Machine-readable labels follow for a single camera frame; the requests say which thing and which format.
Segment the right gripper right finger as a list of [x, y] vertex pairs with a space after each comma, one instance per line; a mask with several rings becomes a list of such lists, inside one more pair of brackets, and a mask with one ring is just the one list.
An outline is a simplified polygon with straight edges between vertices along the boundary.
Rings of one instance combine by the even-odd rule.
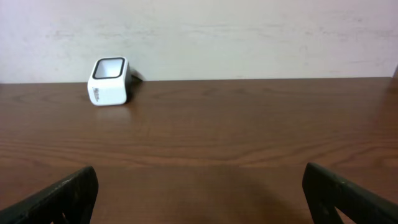
[[314, 223], [342, 223], [338, 210], [355, 223], [397, 223], [397, 205], [336, 173], [308, 163], [302, 188]]

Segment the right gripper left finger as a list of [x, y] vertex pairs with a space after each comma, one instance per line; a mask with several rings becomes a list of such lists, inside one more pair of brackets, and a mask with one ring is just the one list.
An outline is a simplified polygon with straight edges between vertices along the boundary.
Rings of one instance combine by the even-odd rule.
[[98, 189], [99, 183], [94, 168], [84, 167], [1, 210], [1, 223], [89, 224]]

